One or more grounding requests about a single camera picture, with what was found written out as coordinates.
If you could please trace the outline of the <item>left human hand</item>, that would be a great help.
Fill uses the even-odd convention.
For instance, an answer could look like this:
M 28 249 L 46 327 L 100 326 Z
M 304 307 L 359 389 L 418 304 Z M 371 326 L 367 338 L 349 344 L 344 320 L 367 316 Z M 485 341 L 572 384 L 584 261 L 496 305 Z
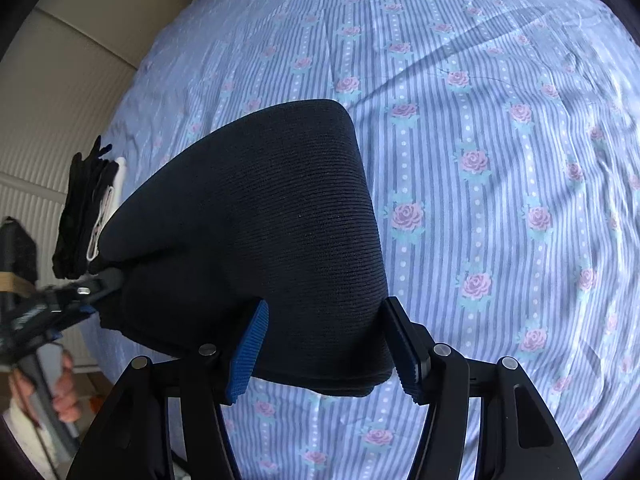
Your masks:
M 61 422 L 78 422 L 82 409 L 74 382 L 74 360 L 70 352 L 62 351 L 62 373 L 53 387 L 52 406 Z M 17 368 L 9 374 L 9 387 L 12 400 L 18 409 L 32 422 L 39 425 L 38 416 L 30 404 L 29 398 L 34 393 L 32 382 Z

